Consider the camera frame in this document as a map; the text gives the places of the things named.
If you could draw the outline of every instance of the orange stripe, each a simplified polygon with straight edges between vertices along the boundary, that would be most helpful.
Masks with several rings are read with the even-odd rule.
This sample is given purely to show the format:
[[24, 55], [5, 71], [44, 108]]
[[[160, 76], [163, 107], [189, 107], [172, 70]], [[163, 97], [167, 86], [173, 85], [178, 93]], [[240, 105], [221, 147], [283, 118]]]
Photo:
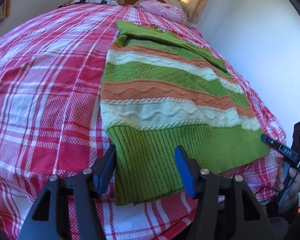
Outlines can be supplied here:
[[[156, 49], [152, 49], [152, 48], [148, 48], [148, 47], [142, 47], [139, 45], [132, 45], [129, 47], [120, 47], [116, 42], [114, 42], [114, 43], [112, 43], [110, 49], [113, 49], [117, 52], [133, 51], [136, 53], [146, 54], [146, 55], [150, 55], [150, 56], [164, 57], [167, 59], [180, 61], [182, 63], [191, 64], [191, 65], [196, 66], [197, 68], [207, 68], [208, 67], [208, 68], [212, 69], [213, 71], [215, 70], [214, 66], [212, 66], [209, 62], [206, 62], [203, 59], [186, 59], [186, 58], [181, 57], [178, 54], [161, 51], [161, 50], [156, 50]], [[238, 82], [236, 81], [236, 79], [234, 77], [232, 77], [232, 78], [225, 77], [222, 74], [218, 73], [217, 71], [214, 71], [214, 72], [218, 77], [228, 80], [229, 82], [231, 82], [233, 84], [238, 84]]]
[[199, 106], [209, 106], [219, 109], [235, 107], [239, 115], [248, 118], [255, 117], [251, 108], [236, 105], [230, 96], [215, 97], [203, 92], [185, 89], [181, 86], [167, 82], [152, 80], [138, 80], [132, 82], [102, 83], [102, 100], [129, 100], [145, 98], [172, 97], [193, 101]]

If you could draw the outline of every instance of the cable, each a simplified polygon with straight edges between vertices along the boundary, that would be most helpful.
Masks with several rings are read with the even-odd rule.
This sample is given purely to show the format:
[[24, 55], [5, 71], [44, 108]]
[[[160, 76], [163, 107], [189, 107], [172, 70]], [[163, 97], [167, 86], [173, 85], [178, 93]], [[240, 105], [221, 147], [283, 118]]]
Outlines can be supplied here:
[[[288, 189], [292, 186], [292, 184], [293, 184], [294, 180], [296, 179], [296, 177], [298, 176], [298, 174], [299, 174], [299, 171], [297, 170], [297, 174], [296, 174], [295, 178], [291, 181], [290, 185], [287, 186], [286, 189], [284, 189], [285, 191], [288, 190]], [[280, 191], [279, 191], [279, 190], [276, 190], [275, 188], [272, 188], [272, 187], [269, 187], [269, 186], [264, 186], [261, 190], [258, 190], [254, 195], [256, 196], [256, 195], [259, 194], [261, 191], [263, 191], [265, 188], [269, 188], [270, 190], [274, 190], [275, 192], [280, 192], [280, 191], [281, 191], [281, 190], [280, 190]]]
[[269, 186], [264, 186], [261, 190], [258, 190], [254, 195], [256, 196], [257, 194], [259, 194], [261, 191], [263, 191], [265, 188], [269, 188], [270, 190], [274, 190], [275, 192], [279, 192], [278, 190], [271, 188]]

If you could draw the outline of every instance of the bed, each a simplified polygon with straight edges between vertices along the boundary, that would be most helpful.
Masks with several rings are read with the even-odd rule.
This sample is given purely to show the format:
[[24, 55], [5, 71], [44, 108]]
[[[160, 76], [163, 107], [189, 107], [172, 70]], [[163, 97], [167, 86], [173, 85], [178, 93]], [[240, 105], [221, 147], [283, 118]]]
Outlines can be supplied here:
[[[157, 25], [207, 48], [186, 26], [129, 5], [75, 4], [40, 15], [0, 39], [0, 229], [17, 239], [22, 223], [51, 174], [64, 178], [90, 167], [104, 155], [110, 140], [99, 110], [100, 81], [106, 54], [118, 36], [116, 20]], [[181, 8], [178, 0], [160, 0]], [[249, 83], [225, 60], [250, 102], [263, 131], [285, 142], [277, 119]], [[254, 192], [271, 186], [276, 153], [231, 169]], [[257, 198], [267, 202], [274, 192], [264, 188]], [[152, 203], [116, 206], [114, 181], [97, 201], [107, 239], [172, 239], [194, 218], [197, 201], [184, 192]], [[69, 213], [73, 239], [79, 239], [74, 202]]]

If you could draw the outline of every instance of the metal screw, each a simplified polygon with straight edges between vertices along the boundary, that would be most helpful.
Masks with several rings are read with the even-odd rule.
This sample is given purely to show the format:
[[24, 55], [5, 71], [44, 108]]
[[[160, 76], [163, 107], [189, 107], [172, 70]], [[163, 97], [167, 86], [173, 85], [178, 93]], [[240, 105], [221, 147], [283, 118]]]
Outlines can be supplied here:
[[202, 174], [202, 175], [207, 175], [207, 174], [209, 174], [209, 170], [208, 169], [201, 169], [200, 170], [200, 173]]
[[242, 176], [240, 176], [240, 175], [236, 175], [236, 176], [234, 176], [234, 179], [235, 179], [235, 181], [237, 181], [237, 182], [241, 182], [241, 181], [243, 181], [243, 177], [242, 177]]
[[91, 168], [85, 168], [83, 169], [83, 174], [87, 175], [87, 174], [90, 174], [92, 172], [92, 169]]
[[56, 181], [57, 179], [58, 179], [58, 176], [55, 174], [50, 176], [50, 178], [49, 178], [50, 181]]

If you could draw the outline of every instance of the ribbed green cuff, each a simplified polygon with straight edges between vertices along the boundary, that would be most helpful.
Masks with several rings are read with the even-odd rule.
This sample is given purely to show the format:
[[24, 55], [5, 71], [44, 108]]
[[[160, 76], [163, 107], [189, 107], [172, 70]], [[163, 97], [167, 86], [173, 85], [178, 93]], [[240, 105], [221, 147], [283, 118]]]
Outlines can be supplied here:
[[198, 124], [154, 131], [114, 125], [106, 132], [117, 151], [117, 205], [153, 201], [182, 191], [174, 161], [174, 149], [178, 145], [182, 145], [201, 167], [215, 174], [269, 153], [260, 140], [261, 129], [244, 130], [240, 125], [213, 128]]

